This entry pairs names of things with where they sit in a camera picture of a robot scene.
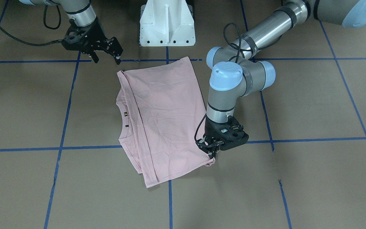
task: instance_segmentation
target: white plastic base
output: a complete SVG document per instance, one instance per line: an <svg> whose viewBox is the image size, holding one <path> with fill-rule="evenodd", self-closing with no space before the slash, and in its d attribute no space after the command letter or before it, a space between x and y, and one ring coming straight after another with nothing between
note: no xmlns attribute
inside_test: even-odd
<svg viewBox="0 0 366 229"><path fill-rule="evenodd" d="M148 0L141 7L140 45L194 45L196 35L190 8L185 0Z"/></svg>

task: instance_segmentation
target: blue cap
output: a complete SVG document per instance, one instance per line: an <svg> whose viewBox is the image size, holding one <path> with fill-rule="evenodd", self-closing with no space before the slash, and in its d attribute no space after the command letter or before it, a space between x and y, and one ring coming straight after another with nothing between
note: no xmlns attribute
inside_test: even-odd
<svg viewBox="0 0 366 229"><path fill-rule="evenodd" d="M271 63L268 61L259 61L258 63L261 63L263 65L263 68L265 69L265 85L263 86L263 89L269 87L270 85L275 82L276 79L276 71L275 68Z"/></svg>
<svg viewBox="0 0 366 229"><path fill-rule="evenodd" d="M22 2L23 4L27 4L27 5L34 5L35 6L35 4L33 4L32 2L31 2L31 0L19 0L20 2Z"/></svg>
<svg viewBox="0 0 366 229"><path fill-rule="evenodd" d="M211 72L210 86L217 91L227 91L238 86L242 80L242 68L234 62L219 62Z"/></svg>
<svg viewBox="0 0 366 229"><path fill-rule="evenodd" d="M207 63L207 66L211 69L213 69L214 55L217 52L217 50L220 48L221 47L214 47L214 48L210 49L210 51L207 54L206 63Z"/></svg>
<svg viewBox="0 0 366 229"><path fill-rule="evenodd" d="M366 25L366 0L360 0L348 12L342 24L343 27L360 28Z"/></svg>

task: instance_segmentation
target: robotic arm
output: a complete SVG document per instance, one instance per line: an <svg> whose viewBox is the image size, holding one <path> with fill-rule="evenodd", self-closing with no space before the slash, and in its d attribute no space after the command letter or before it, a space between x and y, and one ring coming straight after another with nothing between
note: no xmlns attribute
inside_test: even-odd
<svg viewBox="0 0 366 229"><path fill-rule="evenodd" d="M98 56L94 51L104 51L121 63L122 47L117 38L107 39L90 0L19 0L24 4L48 6L61 5L70 18L70 27L62 41L67 50L81 51L95 63Z"/></svg>
<svg viewBox="0 0 366 229"><path fill-rule="evenodd" d="M276 72L267 61L249 61L276 43L282 34L314 17L316 20L358 28L366 25L366 0L285 0L284 5L225 48L207 54L212 69L205 115L205 133L195 139L210 158L248 141L244 127L234 118L236 100L273 84Z"/></svg>

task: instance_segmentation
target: pink cloth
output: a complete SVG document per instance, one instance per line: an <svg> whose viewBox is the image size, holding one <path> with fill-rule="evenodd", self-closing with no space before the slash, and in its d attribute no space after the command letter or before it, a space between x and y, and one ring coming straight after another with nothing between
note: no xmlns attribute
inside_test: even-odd
<svg viewBox="0 0 366 229"><path fill-rule="evenodd" d="M119 142L147 188L214 163L194 142L205 108L188 57L117 74L123 122Z"/></svg>

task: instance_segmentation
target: pink t-shirt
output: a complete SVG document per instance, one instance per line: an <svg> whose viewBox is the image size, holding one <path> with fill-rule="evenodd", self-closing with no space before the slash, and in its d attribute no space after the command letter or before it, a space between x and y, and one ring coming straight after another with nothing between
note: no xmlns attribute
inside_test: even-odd
<svg viewBox="0 0 366 229"><path fill-rule="evenodd" d="M123 122L119 142L147 188L215 162L194 142L205 108L188 57L117 74Z"/></svg>

